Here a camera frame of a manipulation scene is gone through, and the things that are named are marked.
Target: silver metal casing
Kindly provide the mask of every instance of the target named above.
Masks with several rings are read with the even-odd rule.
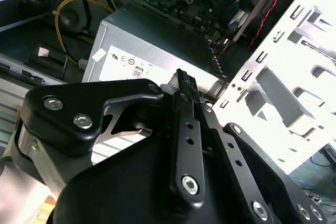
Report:
[[[178,68],[212,97],[223,86],[203,38],[130,3],[101,22],[83,82],[147,78],[160,85]]]

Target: screw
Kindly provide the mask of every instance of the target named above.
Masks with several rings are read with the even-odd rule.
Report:
[[[253,211],[256,213],[256,215],[263,221],[266,221],[268,219],[268,214],[266,209],[257,201],[253,201],[252,204]]]
[[[198,185],[197,185],[196,180],[194,180],[192,177],[190,176],[182,177],[182,185],[184,189],[186,189],[186,191],[190,193],[191,195],[197,194]]]
[[[63,103],[57,98],[47,98],[43,104],[50,110],[61,110],[63,108]]]
[[[237,132],[238,134],[240,134],[242,131],[238,126],[233,126],[233,129],[235,130],[235,132]]]
[[[209,113],[212,112],[212,109],[211,109],[207,104],[202,103],[202,106],[203,106],[203,108],[204,108],[207,112],[209,112]]]
[[[38,144],[37,144],[37,140],[36,139],[34,139],[33,140],[33,143],[32,143],[32,149],[33,150],[35,150],[35,151],[38,151]]]
[[[73,122],[76,126],[80,127],[81,129],[89,129],[91,128],[93,122],[90,117],[84,114],[78,114],[73,118]]]
[[[312,210],[312,212],[316,216],[316,218],[318,218],[321,221],[323,220],[320,212],[318,212],[313,206],[310,206],[310,209]]]
[[[298,210],[299,210],[299,213],[304,216],[304,218],[306,220],[310,220],[310,216],[309,216],[309,213],[300,205],[300,204],[297,204],[296,205]]]

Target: power supply label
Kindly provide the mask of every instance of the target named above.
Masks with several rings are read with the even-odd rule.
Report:
[[[117,47],[110,46],[99,79],[116,81],[149,79],[156,84],[167,84],[172,74]]]

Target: red wire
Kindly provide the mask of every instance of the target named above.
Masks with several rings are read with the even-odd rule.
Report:
[[[267,10],[266,15],[265,15],[265,16],[263,17],[263,19],[261,20],[261,22],[260,22],[260,26],[259,26],[259,28],[258,28],[258,30],[257,30],[257,34],[256,34],[256,36],[252,39],[250,45],[248,46],[248,50],[249,50],[249,51],[251,50],[251,46],[254,44],[255,40],[258,38],[258,36],[259,36],[259,34],[260,34],[260,31],[261,31],[261,29],[262,29],[263,26],[264,26],[264,23],[265,23],[266,18],[268,17],[268,15],[270,14],[270,12],[273,10],[273,8],[277,5],[278,1],[279,1],[279,0],[274,0],[273,5]]]

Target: yellow wire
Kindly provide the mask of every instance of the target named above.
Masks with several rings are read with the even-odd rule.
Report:
[[[59,15],[60,15],[60,12],[61,10],[69,3],[73,2],[73,1],[77,1],[77,0],[64,0],[62,3],[60,3],[60,5],[58,6],[57,10],[56,10],[56,14],[55,14],[55,27],[56,27],[56,33],[57,33],[57,37],[58,37],[58,40],[59,40],[59,43],[61,44],[61,47],[63,49],[64,52],[67,52],[66,48],[65,48],[65,45],[64,45],[64,42],[63,42],[63,39],[62,39],[62,36],[61,36],[61,32],[60,32],[60,29],[59,29],[59,23],[58,23],[58,20],[59,20]],[[92,2],[96,5],[99,5],[101,7],[103,7],[105,10],[107,10],[108,12],[110,13],[114,13],[114,10],[112,8],[110,8],[109,6],[103,4],[102,2],[99,2],[97,0],[85,0],[85,1],[89,1],[89,2]],[[71,60],[74,64],[78,65],[77,62],[73,61],[71,58],[69,58],[69,60]]]

